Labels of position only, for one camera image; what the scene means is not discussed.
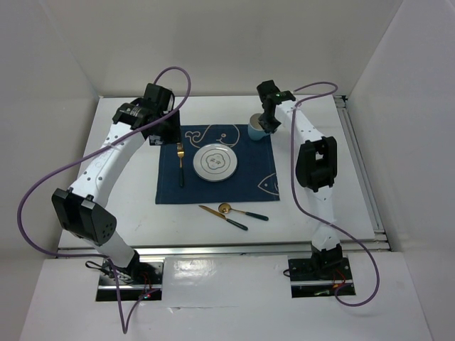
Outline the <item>light blue mug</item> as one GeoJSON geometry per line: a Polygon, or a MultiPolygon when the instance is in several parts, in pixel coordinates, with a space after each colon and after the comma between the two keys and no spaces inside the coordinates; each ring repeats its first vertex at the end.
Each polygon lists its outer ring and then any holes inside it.
{"type": "Polygon", "coordinates": [[[248,132],[249,138],[250,138],[251,140],[253,140],[253,141],[262,140],[262,139],[265,138],[266,136],[269,136],[269,135],[270,135],[270,133],[267,133],[267,132],[262,128],[262,126],[259,124],[259,118],[260,118],[260,116],[261,116],[260,113],[253,114],[253,115],[250,117],[250,120],[249,120],[247,132],[248,132]]]}

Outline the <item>gold fork green handle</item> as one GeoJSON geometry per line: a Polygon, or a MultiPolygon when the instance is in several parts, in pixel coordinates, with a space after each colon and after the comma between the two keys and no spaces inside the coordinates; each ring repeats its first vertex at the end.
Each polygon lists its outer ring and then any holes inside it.
{"type": "Polygon", "coordinates": [[[177,156],[179,159],[179,174],[178,174],[178,179],[179,179],[179,186],[181,188],[184,187],[185,185],[185,178],[184,178],[184,169],[183,169],[183,158],[185,156],[185,151],[182,143],[177,143],[177,156]]]}

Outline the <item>white plate with dark rim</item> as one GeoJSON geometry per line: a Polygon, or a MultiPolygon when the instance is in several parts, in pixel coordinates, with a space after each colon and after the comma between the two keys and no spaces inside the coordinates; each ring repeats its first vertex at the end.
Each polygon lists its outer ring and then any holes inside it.
{"type": "Polygon", "coordinates": [[[196,151],[193,169],[196,175],[209,182],[220,182],[230,178],[238,167],[235,152],[222,144],[208,144],[196,151]]]}

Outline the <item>blue placemat with whale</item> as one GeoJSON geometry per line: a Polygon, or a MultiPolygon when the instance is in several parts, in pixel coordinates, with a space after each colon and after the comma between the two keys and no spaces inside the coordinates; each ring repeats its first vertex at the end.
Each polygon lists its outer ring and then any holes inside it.
{"type": "Polygon", "coordinates": [[[161,147],[155,203],[185,205],[215,202],[269,202],[279,200],[271,139],[253,141],[246,124],[188,125],[181,127],[185,155],[184,186],[179,185],[179,160],[174,145],[161,147]],[[202,179],[193,167],[195,154],[209,144],[222,144],[237,157],[235,172],[220,182],[202,179]]]}

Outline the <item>gold knife green handle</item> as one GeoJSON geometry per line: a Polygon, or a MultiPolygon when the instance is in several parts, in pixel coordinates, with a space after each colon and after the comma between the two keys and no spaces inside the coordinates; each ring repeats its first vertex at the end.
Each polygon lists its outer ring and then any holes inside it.
{"type": "Polygon", "coordinates": [[[201,209],[203,209],[203,210],[205,210],[205,211],[207,211],[207,212],[209,212],[209,213],[211,213],[211,214],[213,214],[213,215],[225,220],[227,223],[229,223],[229,224],[231,224],[233,226],[236,226],[237,228],[242,229],[243,231],[248,231],[249,230],[248,227],[246,227],[245,225],[240,224],[239,222],[236,222],[236,221],[234,221],[232,219],[229,219],[224,214],[222,214],[222,213],[220,213],[218,211],[215,211],[215,210],[213,210],[213,209],[211,209],[211,208],[209,208],[209,207],[207,207],[205,205],[199,205],[199,208],[201,208],[201,209]]]}

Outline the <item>gold spoon green handle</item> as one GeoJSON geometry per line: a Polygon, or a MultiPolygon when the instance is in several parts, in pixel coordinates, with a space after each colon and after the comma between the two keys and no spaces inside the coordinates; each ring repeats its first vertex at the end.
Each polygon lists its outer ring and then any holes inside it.
{"type": "Polygon", "coordinates": [[[262,221],[268,221],[269,220],[268,216],[265,216],[265,215],[260,215],[260,214],[254,213],[254,212],[248,212],[248,211],[234,209],[230,204],[228,204],[226,202],[225,203],[221,203],[218,206],[218,211],[220,213],[223,213],[223,214],[227,214],[227,213],[230,213],[230,212],[237,212],[237,213],[240,213],[242,215],[246,215],[248,217],[252,217],[252,218],[255,218],[255,219],[258,219],[258,220],[262,220],[262,221]]]}

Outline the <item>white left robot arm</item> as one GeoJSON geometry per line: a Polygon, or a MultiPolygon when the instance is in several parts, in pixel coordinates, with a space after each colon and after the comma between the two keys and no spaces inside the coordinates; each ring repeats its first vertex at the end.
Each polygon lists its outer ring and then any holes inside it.
{"type": "Polygon", "coordinates": [[[148,84],[143,97],[122,104],[103,142],[106,150],[68,189],[56,189],[51,198],[62,228],[108,256],[124,283],[153,281],[156,269],[140,262],[138,252],[119,236],[117,219],[106,206],[122,171],[144,142],[157,146],[180,142],[179,115],[159,121],[171,112],[174,100],[171,90],[148,84]]]}

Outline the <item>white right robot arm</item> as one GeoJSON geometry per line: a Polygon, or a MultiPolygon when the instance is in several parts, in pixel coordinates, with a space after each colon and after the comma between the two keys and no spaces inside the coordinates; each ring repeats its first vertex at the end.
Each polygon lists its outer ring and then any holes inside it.
{"type": "Polygon", "coordinates": [[[317,278],[327,278],[343,260],[341,241],[335,229],[333,185],[338,174],[338,146],[332,136],[321,133],[301,110],[302,102],[289,90],[281,91],[272,80],[257,86],[263,112],[255,119],[259,130],[273,134],[280,126],[291,133],[291,192],[297,188],[308,200],[304,214],[315,219],[311,257],[304,271],[317,278]]]}

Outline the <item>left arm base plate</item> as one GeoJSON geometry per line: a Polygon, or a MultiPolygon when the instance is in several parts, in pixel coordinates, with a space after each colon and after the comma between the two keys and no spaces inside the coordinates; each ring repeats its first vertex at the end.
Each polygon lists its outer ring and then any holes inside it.
{"type": "MultiPolygon", "coordinates": [[[[153,271],[148,274],[139,274],[137,279],[132,279],[120,271],[117,272],[122,301],[136,301],[140,296],[144,297],[144,301],[160,301],[162,299],[164,260],[154,259],[149,262],[149,265],[153,268],[153,271]]],[[[85,267],[96,270],[99,273],[95,300],[97,302],[116,301],[115,279],[109,264],[106,261],[101,264],[94,261],[86,261],[85,267]]]]}

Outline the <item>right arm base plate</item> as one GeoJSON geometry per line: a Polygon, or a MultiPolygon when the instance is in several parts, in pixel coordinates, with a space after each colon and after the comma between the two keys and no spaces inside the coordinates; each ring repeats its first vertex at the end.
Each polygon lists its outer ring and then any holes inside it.
{"type": "Polygon", "coordinates": [[[334,296],[336,289],[340,296],[355,295],[353,275],[346,257],[339,265],[322,272],[311,268],[310,259],[289,259],[283,275],[290,280],[292,298],[334,296]]]}

